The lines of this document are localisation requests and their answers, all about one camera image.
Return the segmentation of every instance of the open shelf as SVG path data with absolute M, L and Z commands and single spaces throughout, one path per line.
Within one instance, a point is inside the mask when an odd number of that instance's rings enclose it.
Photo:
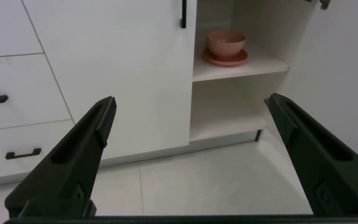
M 244 48 L 248 53 L 247 62 L 238 67 L 220 67 L 206 62 L 201 56 L 204 48 L 205 44 L 196 43 L 193 82 L 287 72 L 290 68 L 289 65 L 251 41 L 247 41 Z
M 190 141 L 267 127 L 260 111 L 230 80 L 193 84 Z

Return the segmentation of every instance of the drawer front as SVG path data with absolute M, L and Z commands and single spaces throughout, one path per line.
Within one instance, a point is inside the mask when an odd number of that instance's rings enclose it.
M 70 119 L 45 55 L 0 57 L 0 128 Z
M 0 56 L 42 53 L 20 0 L 0 0 Z
M 30 172 L 73 127 L 73 121 L 35 124 L 0 129 L 0 177 Z M 41 148 L 36 156 L 6 159 L 7 152 L 15 156 L 29 154 Z

